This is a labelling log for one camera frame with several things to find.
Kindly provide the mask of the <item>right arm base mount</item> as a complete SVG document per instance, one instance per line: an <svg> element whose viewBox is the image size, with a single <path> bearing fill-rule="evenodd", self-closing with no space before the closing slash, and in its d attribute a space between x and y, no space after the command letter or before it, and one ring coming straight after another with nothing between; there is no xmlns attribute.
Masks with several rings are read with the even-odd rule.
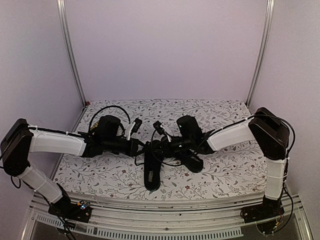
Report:
<svg viewBox="0 0 320 240"><path fill-rule="evenodd" d="M245 223L257 222L283 215L285 210L280 200L264 198L262 203L243 207L240 216Z"/></svg>

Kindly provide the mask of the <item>aluminium frame post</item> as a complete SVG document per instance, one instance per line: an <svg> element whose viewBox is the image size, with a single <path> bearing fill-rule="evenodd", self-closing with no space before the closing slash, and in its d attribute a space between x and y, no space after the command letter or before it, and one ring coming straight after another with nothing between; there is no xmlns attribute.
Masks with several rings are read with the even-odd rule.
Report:
<svg viewBox="0 0 320 240"><path fill-rule="evenodd" d="M67 11L66 11L66 1L65 0L57 0L57 10L58 10L58 15L59 15L59 20L60 20L60 26L62 30L62 36L64 39L64 44L66 47L66 52L67 52L67 57L69 61L69 65L71 68L71 73L73 76L74 84L76 91L79 96L79 100L81 104L86 107L87 105L87 100L85 97L85 92L81 83L79 71L77 68L77 63L76 63L76 58L72 46L72 40L71 40L71 35L70 35L70 30L69 30L69 25L68 25L68 18L67 18Z"/></svg>
<svg viewBox="0 0 320 240"><path fill-rule="evenodd" d="M258 86L258 82L259 82L259 78L260 78L260 74L263 66L263 61L265 57L265 52L268 45L269 35L272 27L274 8L275 8L275 0L267 0L259 51L258 51L257 60L255 63L251 83L249 86L248 94L245 101L245 104L248 108L250 108L252 105L254 95Z"/></svg>

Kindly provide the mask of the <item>red-soled shoe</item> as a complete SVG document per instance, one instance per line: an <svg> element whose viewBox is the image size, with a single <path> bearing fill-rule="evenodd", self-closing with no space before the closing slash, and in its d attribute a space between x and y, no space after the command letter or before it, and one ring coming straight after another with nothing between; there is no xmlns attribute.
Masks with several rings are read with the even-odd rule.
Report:
<svg viewBox="0 0 320 240"><path fill-rule="evenodd" d="M203 170L204 161L189 149L176 152L173 154L173 157L179 160L188 170L193 173L199 173Z"/></svg>

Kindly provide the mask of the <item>right aluminium frame post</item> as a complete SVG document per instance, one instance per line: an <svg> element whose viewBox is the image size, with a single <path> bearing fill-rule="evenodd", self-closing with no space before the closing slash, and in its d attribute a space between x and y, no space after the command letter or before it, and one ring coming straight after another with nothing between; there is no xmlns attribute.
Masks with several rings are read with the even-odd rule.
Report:
<svg viewBox="0 0 320 240"><path fill-rule="evenodd" d="M258 86L258 82L259 82L259 78L260 78L260 74L263 66L263 61L265 57L265 52L268 45L269 35L272 27L274 8L275 8L275 0L267 0L259 51L258 51L257 60L255 63L251 83L249 86L248 94L245 101L245 104L248 108L250 108L252 105L254 95Z"/></svg>

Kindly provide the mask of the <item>black shoe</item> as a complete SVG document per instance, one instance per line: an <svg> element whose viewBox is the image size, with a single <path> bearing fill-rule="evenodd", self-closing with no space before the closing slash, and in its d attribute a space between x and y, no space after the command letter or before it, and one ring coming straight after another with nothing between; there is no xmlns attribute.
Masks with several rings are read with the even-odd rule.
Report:
<svg viewBox="0 0 320 240"><path fill-rule="evenodd" d="M143 181L148 191L154 192L160 187L161 165L161 162L158 161L152 153L151 143L147 141L144 152Z"/></svg>

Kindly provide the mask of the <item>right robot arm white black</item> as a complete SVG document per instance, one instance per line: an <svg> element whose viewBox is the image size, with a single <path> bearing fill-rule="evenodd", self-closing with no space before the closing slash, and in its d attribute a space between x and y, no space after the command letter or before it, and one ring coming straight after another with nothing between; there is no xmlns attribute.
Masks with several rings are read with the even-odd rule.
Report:
<svg viewBox="0 0 320 240"><path fill-rule="evenodd" d="M190 115L179 118L177 125L180 136L170 136L167 143L172 154L194 151L210 155L227 147L256 142L267 166L264 192L267 200L259 206L258 213L269 218L278 210L276 201L284 191L290 152L296 141L296 132L288 121L261 107L253 115L207 132Z"/></svg>

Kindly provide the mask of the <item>floral tablecloth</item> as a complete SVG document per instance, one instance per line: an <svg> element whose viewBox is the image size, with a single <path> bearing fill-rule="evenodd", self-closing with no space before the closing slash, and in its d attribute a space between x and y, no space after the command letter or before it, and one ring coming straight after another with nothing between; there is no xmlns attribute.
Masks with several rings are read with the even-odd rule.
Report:
<svg viewBox="0 0 320 240"><path fill-rule="evenodd" d="M177 119L196 118L200 128L210 131L250 115L240 100L137 99L92 101L77 131L86 132L104 115L118 117L123 124L139 118L142 125L135 138L158 139L153 123L159 121L179 134ZM66 191L107 198L145 201L185 201L262 194L266 187L267 163L259 145L248 141L201 156L204 168L192 173L172 159L161 167L160 187L149 191L144 185L143 156L105 153L94 158L63 156L54 181Z"/></svg>

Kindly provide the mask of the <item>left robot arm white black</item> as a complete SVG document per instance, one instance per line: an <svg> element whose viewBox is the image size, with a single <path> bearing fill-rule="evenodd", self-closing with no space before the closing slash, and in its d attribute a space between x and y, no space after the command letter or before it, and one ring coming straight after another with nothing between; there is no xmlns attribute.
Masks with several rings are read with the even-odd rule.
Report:
<svg viewBox="0 0 320 240"><path fill-rule="evenodd" d="M139 130L141 124L142 120L136 118L124 127L117 117L106 115L88 132L70 133L40 128L20 118L0 143L2 168L7 175L19 178L43 195L63 217L70 217L75 210L68 194L30 164L29 153L59 153L93 158L111 152L136 157L141 154L139 147L144 144L131 135Z"/></svg>

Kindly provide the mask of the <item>left aluminium frame post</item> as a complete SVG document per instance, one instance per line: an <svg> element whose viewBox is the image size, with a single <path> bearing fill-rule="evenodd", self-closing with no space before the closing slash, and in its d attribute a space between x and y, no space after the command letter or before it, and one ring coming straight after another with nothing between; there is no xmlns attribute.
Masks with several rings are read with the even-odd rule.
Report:
<svg viewBox="0 0 320 240"><path fill-rule="evenodd" d="M60 26L62 30L62 36L64 39L64 44L66 47L66 52L67 52L67 57L69 61L69 65L71 68L71 73L73 76L74 84L76 91L79 96L79 100L81 104L86 107L87 105L87 100L85 97L85 92L81 83L79 71L77 68L77 63L76 63L76 58L72 46L72 40L71 40L71 35L70 35L70 30L69 30L69 25L68 25L68 18L67 18L67 11L66 11L66 1L65 0L57 0L57 10L58 10L58 15L59 15L59 20L60 20Z"/></svg>

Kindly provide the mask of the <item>front aluminium rail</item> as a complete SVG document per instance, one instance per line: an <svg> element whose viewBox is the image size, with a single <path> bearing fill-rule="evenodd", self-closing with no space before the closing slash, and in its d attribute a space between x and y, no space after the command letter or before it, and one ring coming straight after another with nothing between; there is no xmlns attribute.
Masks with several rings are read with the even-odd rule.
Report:
<svg viewBox="0 0 320 240"><path fill-rule="evenodd" d="M284 215L276 232L267 234L273 218L245 222L241 209L262 202L261 194L205 200L136 200L71 194L73 202L91 203L87 223L69 228L48 213L35 194L27 210L23 240L313 240L300 197L284 195Z"/></svg>

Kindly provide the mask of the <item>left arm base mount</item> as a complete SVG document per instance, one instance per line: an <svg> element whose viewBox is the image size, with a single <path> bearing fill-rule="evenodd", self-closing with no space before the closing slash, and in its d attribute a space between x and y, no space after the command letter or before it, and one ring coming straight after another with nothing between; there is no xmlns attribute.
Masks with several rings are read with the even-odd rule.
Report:
<svg viewBox="0 0 320 240"><path fill-rule="evenodd" d="M92 208L84 203L71 203L68 200L60 199L56 203L51 203L48 213L62 219L73 220L82 223L88 223Z"/></svg>

